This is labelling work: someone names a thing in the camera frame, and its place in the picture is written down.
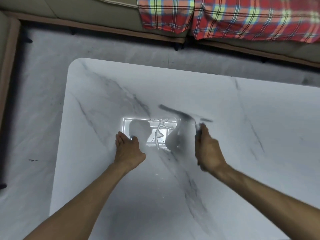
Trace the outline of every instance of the marble tabletop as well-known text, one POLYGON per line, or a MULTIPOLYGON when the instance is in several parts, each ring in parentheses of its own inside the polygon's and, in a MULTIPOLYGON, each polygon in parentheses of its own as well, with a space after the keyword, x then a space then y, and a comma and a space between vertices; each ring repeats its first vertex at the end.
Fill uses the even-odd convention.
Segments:
POLYGON ((81 58, 69 67, 50 215, 113 161, 115 134, 146 160, 104 206, 90 239, 287 239, 204 173, 195 122, 206 118, 226 161, 320 208, 320 88, 81 58))

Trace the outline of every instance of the person's left hand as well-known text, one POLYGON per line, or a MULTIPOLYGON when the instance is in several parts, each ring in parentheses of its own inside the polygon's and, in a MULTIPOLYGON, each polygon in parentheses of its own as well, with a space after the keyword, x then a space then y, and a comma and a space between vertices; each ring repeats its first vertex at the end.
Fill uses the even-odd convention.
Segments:
POLYGON ((146 154, 140 151, 137 137, 133 137, 132 140, 130 140, 120 131, 115 137, 117 151, 114 158, 114 164, 126 167, 126 173, 128 173, 138 167, 138 165, 146 159, 146 154))

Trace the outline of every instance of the floor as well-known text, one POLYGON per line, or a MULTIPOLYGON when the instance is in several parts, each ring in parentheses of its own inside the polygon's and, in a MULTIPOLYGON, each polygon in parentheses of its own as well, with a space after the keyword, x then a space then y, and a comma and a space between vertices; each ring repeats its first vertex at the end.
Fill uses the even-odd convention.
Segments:
POLYGON ((48 217, 54 180, 67 72, 77 58, 236 76, 320 87, 314 69, 233 54, 67 28, 26 24, 32 44, 22 44, 11 81, 1 153, 1 239, 22 239, 48 217))

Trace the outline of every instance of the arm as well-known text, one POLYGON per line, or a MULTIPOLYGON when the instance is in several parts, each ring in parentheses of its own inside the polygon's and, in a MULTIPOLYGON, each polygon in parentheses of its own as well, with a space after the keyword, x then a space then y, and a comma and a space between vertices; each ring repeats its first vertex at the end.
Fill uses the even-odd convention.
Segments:
POLYGON ((198 165, 253 205, 292 240, 320 239, 320 210, 280 193, 230 167, 219 142, 212 139, 205 125, 196 136, 198 165))
POLYGON ((75 198, 40 224, 24 240, 87 240, 118 182, 146 158, 136 137, 116 135, 116 155, 107 170, 75 198))

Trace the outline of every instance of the hand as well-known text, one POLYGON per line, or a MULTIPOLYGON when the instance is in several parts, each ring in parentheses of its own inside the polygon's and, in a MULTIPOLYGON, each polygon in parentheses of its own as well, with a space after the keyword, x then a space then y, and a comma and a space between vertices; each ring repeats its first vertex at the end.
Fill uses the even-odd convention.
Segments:
POLYGON ((202 171, 215 174, 219 169, 228 167, 222 155, 219 142, 212 139, 205 124, 201 125, 201 136, 195 136, 195 157, 202 171))
POLYGON ((130 140, 120 131, 115 137, 117 152, 115 154, 114 164, 126 167, 126 173, 128 173, 146 159, 146 154, 140 151, 137 137, 133 137, 132 140, 130 140))

